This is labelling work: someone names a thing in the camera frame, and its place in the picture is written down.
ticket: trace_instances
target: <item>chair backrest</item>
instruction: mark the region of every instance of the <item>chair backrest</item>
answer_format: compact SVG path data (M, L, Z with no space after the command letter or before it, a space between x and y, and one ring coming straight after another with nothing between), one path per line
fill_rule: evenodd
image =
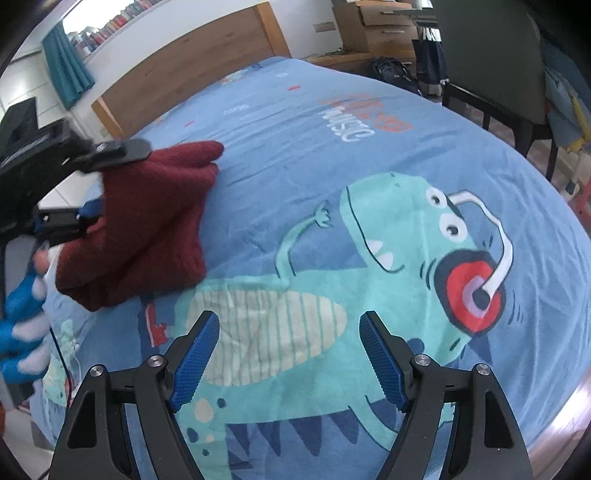
M539 32L520 0L431 0L450 81L545 123Z

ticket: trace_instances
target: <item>red towel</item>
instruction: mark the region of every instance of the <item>red towel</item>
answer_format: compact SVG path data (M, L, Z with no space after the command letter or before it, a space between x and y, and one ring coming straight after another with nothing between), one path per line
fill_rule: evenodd
M200 282L199 223L222 153L218 142L188 143L103 172L105 211L62 248L57 289L94 312Z

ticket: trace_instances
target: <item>teal curtain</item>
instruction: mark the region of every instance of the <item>teal curtain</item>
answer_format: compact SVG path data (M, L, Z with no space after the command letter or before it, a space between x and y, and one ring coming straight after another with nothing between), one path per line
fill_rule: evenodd
M67 110L90 90L95 80L68 40L59 22L43 39L51 82Z

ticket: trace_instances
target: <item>dinosaur eye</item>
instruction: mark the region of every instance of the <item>dinosaur eye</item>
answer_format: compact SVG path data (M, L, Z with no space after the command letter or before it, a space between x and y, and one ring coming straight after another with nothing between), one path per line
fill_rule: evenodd
M427 200L436 208L445 208L447 206L447 199L443 192L435 187L429 187L425 193Z
M441 234L454 243L460 244L468 238L468 228L464 220L453 213L442 213L439 217Z

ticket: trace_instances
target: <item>window sill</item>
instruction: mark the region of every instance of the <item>window sill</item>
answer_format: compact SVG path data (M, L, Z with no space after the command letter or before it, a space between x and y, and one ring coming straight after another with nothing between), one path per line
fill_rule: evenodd
M154 5L152 8L146 10L145 12L140 13L137 17L133 17L131 20L129 20L123 27L121 27L119 30L117 30L115 33L113 33L109 38L107 38L103 43L101 43L98 48L92 52L90 55L88 55L85 59L84 59L84 63L88 63L89 61L91 61L91 59L93 59L93 57L96 55L96 53L100 52L103 47L105 45L107 45L111 40L113 40L117 35L119 35L121 32L123 32L123 30L127 29L128 27L130 27L131 25L133 25L136 21L144 18L145 15L148 15L150 13L153 13L154 11L156 11L159 7L161 7L164 4L167 4L168 2L170 2L171 0L161 0L159 3L157 3L156 5Z

